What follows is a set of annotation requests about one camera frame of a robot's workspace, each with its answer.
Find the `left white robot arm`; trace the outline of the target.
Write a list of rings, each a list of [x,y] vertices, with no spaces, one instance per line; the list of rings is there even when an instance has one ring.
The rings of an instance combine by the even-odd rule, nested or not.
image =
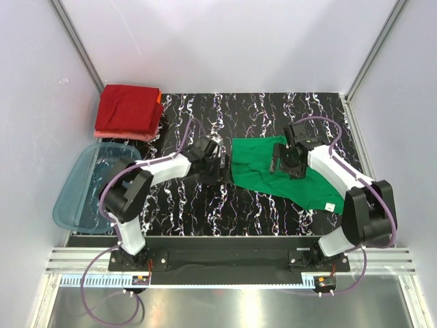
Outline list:
[[[230,166],[230,156],[218,137],[200,137],[157,159],[120,159],[100,193],[99,211],[115,229],[124,263],[134,271],[147,264],[148,247],[140,214],[152,187],[189,176],[209,185],[229,182]]]

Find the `blue transparent plastic tray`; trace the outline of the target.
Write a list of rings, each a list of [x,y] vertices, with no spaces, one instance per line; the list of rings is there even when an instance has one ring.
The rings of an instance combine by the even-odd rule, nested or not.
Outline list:
[[[101,188],[121,159],[140,160],[140,152],[122,143],[98,142],[82,151],[53,208],[53,221],[80,234],[104,234],[110,222],[99,211]]]

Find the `green t shirt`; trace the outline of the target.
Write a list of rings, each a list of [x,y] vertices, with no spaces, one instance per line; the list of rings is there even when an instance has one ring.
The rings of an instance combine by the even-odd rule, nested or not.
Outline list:
[[[317,171],[307,168],[303,179],[291,179],[280,170],[270,173],[275,144],[285,145],[285,137],[233,139],[231,175],[234,184],[251,191],[287,198],[305,210],[328,210],[342,214],[342,196]]]

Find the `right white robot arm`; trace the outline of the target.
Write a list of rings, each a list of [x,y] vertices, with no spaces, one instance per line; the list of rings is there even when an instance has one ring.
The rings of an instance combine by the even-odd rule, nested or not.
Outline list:
[[[392,186],[375,181],[338,157],[320,137],[308,134],[305,125],[295,123],[283,129],[286,143],[276,143],[270,173],[281,171],[290,179],[303,179],[312,169],[325,178],[344,200],[341,226],[318,239],[304,254],[304,264],[325,271],[346,251],[389,237],[397,232]]]

